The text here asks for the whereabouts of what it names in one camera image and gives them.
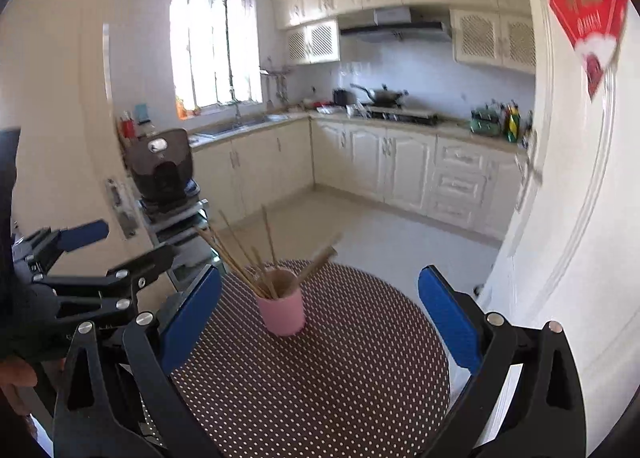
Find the person hand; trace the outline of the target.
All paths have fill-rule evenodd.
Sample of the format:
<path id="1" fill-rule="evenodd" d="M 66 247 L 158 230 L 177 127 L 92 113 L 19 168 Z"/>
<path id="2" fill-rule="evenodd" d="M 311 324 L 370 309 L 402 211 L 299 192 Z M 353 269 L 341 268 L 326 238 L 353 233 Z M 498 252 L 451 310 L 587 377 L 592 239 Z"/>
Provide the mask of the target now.
<path id="1" fill-rule="evenodd" d="M 1 360 L 1 393 L 15 415 L 53 417 L 56 393 L 53 370 L 61 372 L 65 360 L 47 362 L 33 367 L 21 358 L 10 356 Z"/>

